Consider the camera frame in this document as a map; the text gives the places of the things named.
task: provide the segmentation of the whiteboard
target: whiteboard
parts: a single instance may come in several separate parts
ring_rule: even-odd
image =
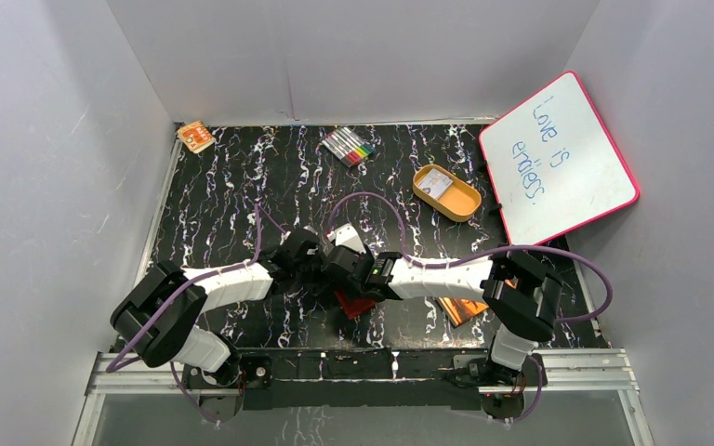
[[[539,244],[627,206],[639,188],[575,72],[480,134],[514,244]]]

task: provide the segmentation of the table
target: table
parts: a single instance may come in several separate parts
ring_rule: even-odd
[[[417,256],[461,257],[506,241],[478,145],[482,125],[365,125],[353,129],[377,148],[347,170],[319,141],[332,126],[211,127],[217,146],[179,154],[152,250],[152,261],[171,259],[191,268],[228,265],[249,258],[258,200],[287,228],[323,225],[337,200],[358,190],[397,203],[408,223],[409,248]],[[483,205],[466,223],[453,223],[412,192],[422,165],[439,164],[467,181]],[[397,251],[400,236],[392,213],[378,201],[346,206],[336,222],[350,221],[372,250]],[[278,243],[269,222],[263,238]],[[549,243],[567,249],[560,238]],[[540,257],[565,279],[562,316],[587,312],[572,261]],[[238,348],[480,348],[498,328],[491,311],[453,328],[434,298],[387,301],[350,321],[334,298],[315,300],[301,291],[259,302],[217,308],[203,315],[203,328],[219,331]],[[606,347],[590,322],[555,329],[551,348]]]

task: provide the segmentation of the pack of markers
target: pack of markers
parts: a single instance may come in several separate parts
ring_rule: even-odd
[[[374,146],[348,127],[338,127],[322,140],[322,144],[347,167],[359,164],[374,152]]]

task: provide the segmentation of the orange package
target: orange package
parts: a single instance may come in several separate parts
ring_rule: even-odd
[[[209,130],[206,130],[201,121],[181,127],[181,129],[177,130],[177,135],[193,153],[198,153],[215,143],[212,134],[209,133]]]

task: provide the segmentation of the marble tabletop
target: marble tabletop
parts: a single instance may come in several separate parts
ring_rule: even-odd
[[[395,203],[406,220],[409,249],[423,257],[460,257],[504,243],[491,185],[478,144],[482,125],[365,125],[353,129],[376,153],[347,169],[319,145],[332,126],[211,127],[217,145],[199,154],[182,149],[152,250],[152,261],[171,259],[190,268],[224,266],[249,258],[257,228],[258,201],[287,228],[310,226],[323,233],[335,203],[368,190]],[[419,200],[412,176],[422,165],[439,164],[476,188],[483,205],[465,223],[454,223]],[[346,206],[337,224],[351,222],[374,251],[400,249],[400,233],[389,209],[376,200]],[[263,244],[281,233],[263,225]],[[567,248],[564,238],[551,243]],[[566,280],[560,312],[587,312],[573,262],[540,257]],[[207,312],[199,324],[220,331],[244,348],[480,348],[498,320],[486,311],[454,328],[432,297],[387,301],[349,320],[334,298],[302,291]],[[606,347],[590,322],[555,330],[553,348]]]

